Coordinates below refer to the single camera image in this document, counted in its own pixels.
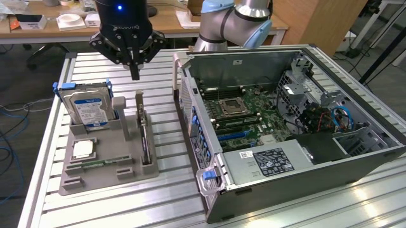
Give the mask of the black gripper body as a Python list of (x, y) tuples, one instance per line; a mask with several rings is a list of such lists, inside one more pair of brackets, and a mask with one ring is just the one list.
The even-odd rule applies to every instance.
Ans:
[(124, 35), (135, 62), (135, 32), (152, 33), (146, 0), (98, 0), (99, 32), (108, 38), (114, 32)]

